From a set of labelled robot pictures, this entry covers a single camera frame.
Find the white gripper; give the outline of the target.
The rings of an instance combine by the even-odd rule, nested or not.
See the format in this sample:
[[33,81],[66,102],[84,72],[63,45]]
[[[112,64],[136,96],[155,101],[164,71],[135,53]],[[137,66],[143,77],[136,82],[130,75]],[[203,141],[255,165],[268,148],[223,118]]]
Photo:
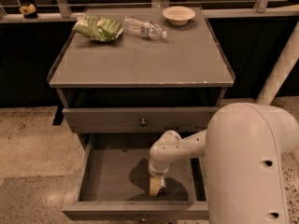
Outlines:
[[149,160],[148,169],[151,175],[149,179],[149,195],[157,196],[161,186],[162,179],[156,176],[165,176],[169,171],[170,164],[169,163],[159,163],[154,160]]

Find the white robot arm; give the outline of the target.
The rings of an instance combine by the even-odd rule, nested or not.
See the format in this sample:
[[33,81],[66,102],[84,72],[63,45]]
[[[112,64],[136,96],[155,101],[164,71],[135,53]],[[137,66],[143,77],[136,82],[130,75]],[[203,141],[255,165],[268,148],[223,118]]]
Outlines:
[[299,124],[271,102],[298,61],[298,31],[299,24],[254,103],[224,106],[200,133],[158,139],[149,151],[152,196],[171,163],[203,157],[210,224],[290,224],[281,159],[298,147]]

